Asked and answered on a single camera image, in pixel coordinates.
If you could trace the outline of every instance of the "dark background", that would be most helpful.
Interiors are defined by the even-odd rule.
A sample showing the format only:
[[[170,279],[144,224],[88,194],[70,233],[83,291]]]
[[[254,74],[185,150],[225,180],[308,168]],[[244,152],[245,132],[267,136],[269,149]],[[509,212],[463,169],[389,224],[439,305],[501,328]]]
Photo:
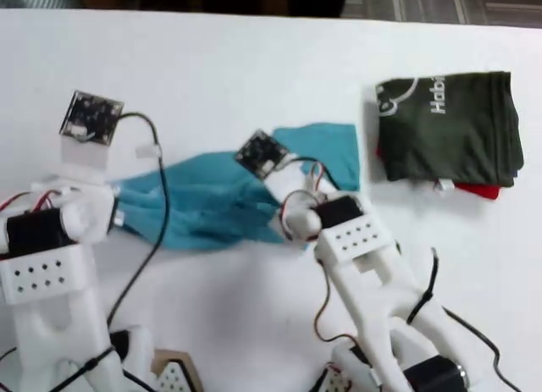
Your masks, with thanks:
[[[84,0],[88,8],[542,27],[542,0]]]

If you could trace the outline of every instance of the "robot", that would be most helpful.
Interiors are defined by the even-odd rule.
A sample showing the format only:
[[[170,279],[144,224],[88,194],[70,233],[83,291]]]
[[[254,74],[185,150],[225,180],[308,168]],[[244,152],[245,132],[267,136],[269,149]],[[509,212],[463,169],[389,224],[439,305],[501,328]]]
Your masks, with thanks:
[[[104,317],[92,245],[121,218],[105,172],[122,107],[77,91],[60,130],[57,173],[0,206],[0,278],[22,364],[19,392],[145,390],[133,378],[158,390],[196,391],[183,362],[171,360],[158,379],[151,372],[148,330],[110,334]],[[158,155],[154,146],[140,149]],[[74,365],[86,382],[67,382]]]
[[[145,329],[126,330],[121,352],[99,301],[91,246],[119,217],[105,168],[121,111],[122,103],[76,92],[60,130],[62,168],[23,195],[31,207],[0,206],[0,277],[23,367],[19,392],[85,390],[80,379],[65,384],[73,378],[59,366],[66,360],[84,368],[98,392],[196,391],[178,362],[157,381]],[[345,390],[472,392],[481,384],[463,333],[416,282],[367,197],[340,191],[318,160],[307,176],[306,159],[262,131],[235,159],[282,204],[272,225],[293,243],[315,245],[356,325],[357,336],[333,351],[332,361],[351,380]],[[376,273],[376,286],[366,286],[367,273]],[[175,376],[164,382],[169,372]],[[329,373],[314,390],[333,390],[333,380]]]
[[[357,337],[335,347],[332,359],[351,380],[350,390],[476,389],[482,373],[468,353],[461,330],[417,283],[367,197],[338,190],[330,175],[329,180],[323,177],[322,164],[319,173],[313,167],[305,175],[300,163],[318,161],[290,153],[262,131],[241,148],[236,159],[283,205],[272,223],[277,230],[300,245],[314,242],[317,261],[356,325]],[[295,201],[296,193],[305,196]],[[378,276],[376,286],[364,284],[368,273]],[[417,305],[419,311],[411,320]],[[329,372],[330,382],[333,376]],[[334,390],[330,385],[322,382],[314,390]]]

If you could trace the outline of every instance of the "white table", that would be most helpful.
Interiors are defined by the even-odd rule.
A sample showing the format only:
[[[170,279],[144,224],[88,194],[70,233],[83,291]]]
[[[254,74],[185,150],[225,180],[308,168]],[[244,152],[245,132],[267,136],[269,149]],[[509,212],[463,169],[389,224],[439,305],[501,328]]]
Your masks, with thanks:
[[[440,300],[497,342],[503,371],[523,391],[538,390],[541,58],[541,30],[2,10],[1,192],[24,188],[57,161],[57,132],[74,89],[152,116],[167,163],[236,149],[258,127],[356,123],[368,143],[363,188],[371,190],[420,280],[429,276],[429,247],[436,246]],[[397,76],[490,69],[512,72],[526,158],[517,185],[487,202],[384,182],[372,155],[374,85]],[[154,168],[134,155],[148,140],[143,123],[119,126],[112,178]],[[107,306],[148,248],[121,232],[97,248]],[[174,294],[174,304],[162,302],[167,294]],[[160,252],[118,318],[119,325],[151,328],[159,347],[189,351],[208,392],[294,392],[308,390],[329,358],[330,346],[312,333],[323,297],[322,274],[310,256],[247,242],[222,252]],[[0,325],[4,350],[14,342],[6,306]],[[352,329],[334,295],[323,331]],[[509,390],[496,381],[487,348],[472,338],[472,350],[490,379],[485,390]]]

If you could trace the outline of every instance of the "red cloth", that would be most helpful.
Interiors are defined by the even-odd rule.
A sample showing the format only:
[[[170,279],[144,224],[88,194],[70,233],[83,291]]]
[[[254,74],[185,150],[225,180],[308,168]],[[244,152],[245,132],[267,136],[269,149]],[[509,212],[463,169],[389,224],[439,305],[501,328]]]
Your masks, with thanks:
[[[382,152],[380,151],[379,147],[376,148],[376,155],[379,158],[382,158]],[[457,189],[468,191],[470,193],[473,193],[478,196],[482,196],[490,200],[496,200],[497,197],[499,197],[499,193],[501,192],[501,188],[499,186],[470,185],[469,183],[456,183],[456,182],[454,182],[454,185],[456,186]]]

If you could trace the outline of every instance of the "white robot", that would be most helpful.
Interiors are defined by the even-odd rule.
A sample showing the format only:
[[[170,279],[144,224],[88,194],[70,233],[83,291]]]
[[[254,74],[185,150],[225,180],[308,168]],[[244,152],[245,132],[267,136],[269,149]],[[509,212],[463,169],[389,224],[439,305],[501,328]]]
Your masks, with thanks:
[[[150,390],[195,391],[182,363],[171,362],[158,378],[151,372],[146,329],[110,334],[99,297],[92,245],[116,216],[105,171],[122,107],[77,91],[60,130],[58,173],[0,205],[0,278],[22,364],[19,392],[146,390],[133,379]],[[69,383],[74,368],[85,371]]]

